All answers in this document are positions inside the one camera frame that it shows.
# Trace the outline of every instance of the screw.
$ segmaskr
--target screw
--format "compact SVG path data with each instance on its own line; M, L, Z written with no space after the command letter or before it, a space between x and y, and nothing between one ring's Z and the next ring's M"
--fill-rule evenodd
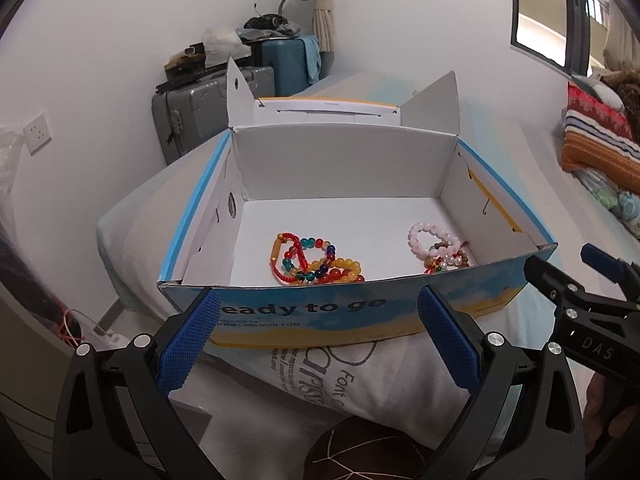
M549 348L549 351L553 355L559 355L562 353L562 347L558 343L554 343L553 341L549 343L546 347Z
M504 338L501 334L497 332L491 332L487 337L487 341L494 346L502 346L504 345Z
M91 350L91 347L87 343L82 343L78 348L76 348L76 354L79 356L87 355Z
M144 348L151 343L151 338L147 334L141 334L133 340L133 344L138 348Z

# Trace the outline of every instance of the gray suitcase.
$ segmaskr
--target gray suitcase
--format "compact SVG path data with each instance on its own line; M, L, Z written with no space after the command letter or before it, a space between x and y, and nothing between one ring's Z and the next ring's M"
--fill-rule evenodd
M274 97L273 68L243 68L254 97ZM167 164L224 132L226 72L218 72L177 90L156 94L151 109Z

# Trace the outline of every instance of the blue suitcase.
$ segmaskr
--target blue suitcase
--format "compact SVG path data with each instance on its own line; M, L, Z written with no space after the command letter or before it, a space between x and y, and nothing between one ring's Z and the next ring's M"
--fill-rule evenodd
M260 46L262 59L256 65L273 68L276 97L289 97L310 87L302 40L267 40Z

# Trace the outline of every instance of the curtain tie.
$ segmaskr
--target curtain tie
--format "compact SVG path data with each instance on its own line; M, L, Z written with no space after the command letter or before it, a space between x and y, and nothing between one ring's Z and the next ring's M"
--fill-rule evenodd
M334 10L334 0L316 0L316 10Z

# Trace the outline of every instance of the box lid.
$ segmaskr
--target box lid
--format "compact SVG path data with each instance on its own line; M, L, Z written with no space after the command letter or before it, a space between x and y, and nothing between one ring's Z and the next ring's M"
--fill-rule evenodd
M458 135L456 75L449 72L400 106L354 100L287 97L255 99L230 59L227 77L229 127L283 123L364 123L406 126Z

